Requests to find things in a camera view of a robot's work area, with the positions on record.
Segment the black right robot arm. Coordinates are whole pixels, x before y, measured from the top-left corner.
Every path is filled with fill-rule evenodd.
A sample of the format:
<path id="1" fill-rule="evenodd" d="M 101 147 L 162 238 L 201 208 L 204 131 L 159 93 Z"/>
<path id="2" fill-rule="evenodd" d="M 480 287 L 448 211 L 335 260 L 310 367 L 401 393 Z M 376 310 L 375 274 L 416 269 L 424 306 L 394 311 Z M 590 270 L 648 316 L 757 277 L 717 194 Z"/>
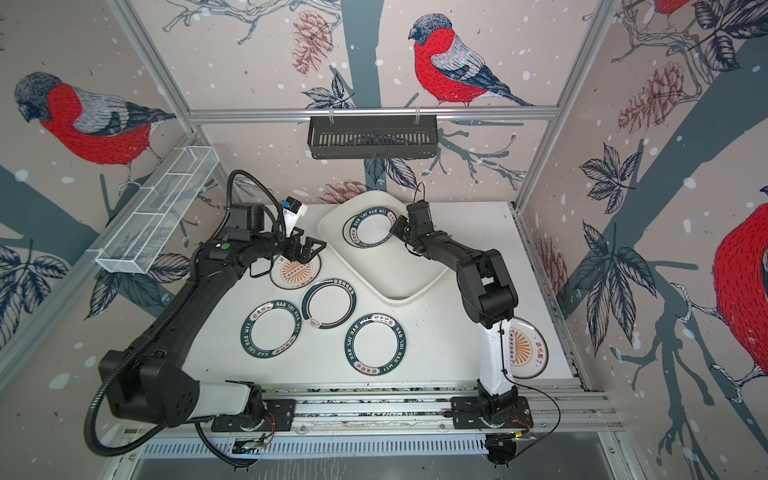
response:
<path id="1" fill-rule="evenodd" d="M 479 384 L 489 397 L 518 393 L 506 366 L 510 321 L 519 298 L 502 254 L 478 250 L 454 240 L 434 227 L 429 203 L 406 207 L 391 233 L 414 255 L 439 262 L 455 272 L 461 304 L 469 319 L 482 328 L 486 343 Z"/>

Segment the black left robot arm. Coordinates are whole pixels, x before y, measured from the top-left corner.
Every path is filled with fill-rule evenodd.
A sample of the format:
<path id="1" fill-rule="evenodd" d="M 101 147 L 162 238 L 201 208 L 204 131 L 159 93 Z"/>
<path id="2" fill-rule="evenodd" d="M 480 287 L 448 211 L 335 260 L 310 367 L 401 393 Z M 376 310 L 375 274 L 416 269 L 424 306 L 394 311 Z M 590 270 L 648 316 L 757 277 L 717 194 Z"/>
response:
<path id="1" fill-rule="evenodd" d="M 126 349 L 110 350 L 98 371 L 102 386 L 91 407 L 103 400 L 113 416 L 161 427 L 192 417 L 200 382 L 182 370 L 187 354 L 225 294 L 260 259 L 283 256 L 308 263 L 326 246 L 301 232 L 279 240 L 257 233 L 245 241 L 211 239 L 195 251 L 190 276 L 163 313 Z"/>

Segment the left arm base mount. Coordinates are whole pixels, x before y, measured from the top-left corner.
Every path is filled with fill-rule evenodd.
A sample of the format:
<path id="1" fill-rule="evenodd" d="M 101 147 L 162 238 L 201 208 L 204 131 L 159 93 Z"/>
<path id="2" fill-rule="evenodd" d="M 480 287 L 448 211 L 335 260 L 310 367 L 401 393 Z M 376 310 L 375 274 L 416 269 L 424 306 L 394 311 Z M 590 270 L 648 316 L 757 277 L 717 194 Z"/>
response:
<path id="1" fill-rule="evenodd" d="M 263 400 L 260 406 L 238 415 L 217 416 L 211 425 L 217 433 L 288 432 L 291 430 L 296 401 L 293 399 Z"/>

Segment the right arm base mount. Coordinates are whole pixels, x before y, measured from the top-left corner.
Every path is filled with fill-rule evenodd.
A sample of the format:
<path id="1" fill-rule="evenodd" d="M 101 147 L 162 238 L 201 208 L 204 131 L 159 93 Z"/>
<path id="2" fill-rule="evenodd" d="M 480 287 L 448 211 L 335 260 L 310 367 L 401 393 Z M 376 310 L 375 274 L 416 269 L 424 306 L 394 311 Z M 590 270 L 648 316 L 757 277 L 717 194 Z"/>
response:
<path id="1" fill-rule="evenodd" d="M 522 396 L 514 403 L 507 402 L 500 409 L 494 409 L 478 396 L 451 397 L 448 413 L 456 430 L 530 430 L 534 425 L 528 400 Z"/>

